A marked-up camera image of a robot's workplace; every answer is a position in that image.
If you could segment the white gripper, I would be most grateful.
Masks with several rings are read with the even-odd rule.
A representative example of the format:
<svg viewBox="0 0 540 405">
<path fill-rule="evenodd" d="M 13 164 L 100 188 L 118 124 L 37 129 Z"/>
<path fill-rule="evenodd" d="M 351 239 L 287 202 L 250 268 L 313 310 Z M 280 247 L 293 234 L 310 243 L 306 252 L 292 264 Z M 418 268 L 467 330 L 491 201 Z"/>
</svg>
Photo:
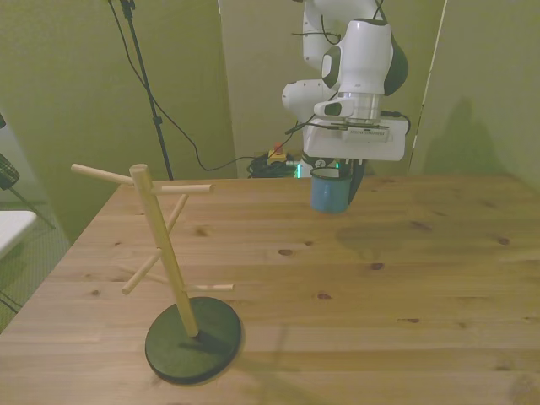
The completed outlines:
<svg viewBox="0 0 540 405">
<path fill-rule="evenodd" d="M 351 175 L 351 204 L 365 176 L 363 159 L 401 160 L 408 129 L 405 118 L 382 119 L 375 124 L 315 119 L 303 128 L 303 151 L 310 157 L 337 159 L 338 177 Z"/>
</svg>

